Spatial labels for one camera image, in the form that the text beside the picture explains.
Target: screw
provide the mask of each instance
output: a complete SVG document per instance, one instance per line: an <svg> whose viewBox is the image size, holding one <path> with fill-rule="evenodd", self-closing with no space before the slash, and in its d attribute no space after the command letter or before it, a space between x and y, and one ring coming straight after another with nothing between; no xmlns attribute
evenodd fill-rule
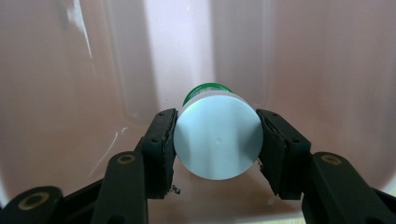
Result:
<svg viewBox="0 0 396 224"><path fill-rule="evenodd" d="M134 161L134 155L122 155L117 159L119 164L128 164L132 161Z"/></svg>
<svg viewBox="0 0 396 224"><path fill-rule="evenodd" d="M50 195L47 192L37 192L33 193L26 198L24 198L19 204L18 207L21 210L31 210L34 209L38 206L40 206L42 203L46 202L47 199L50 197Z"/></svg>

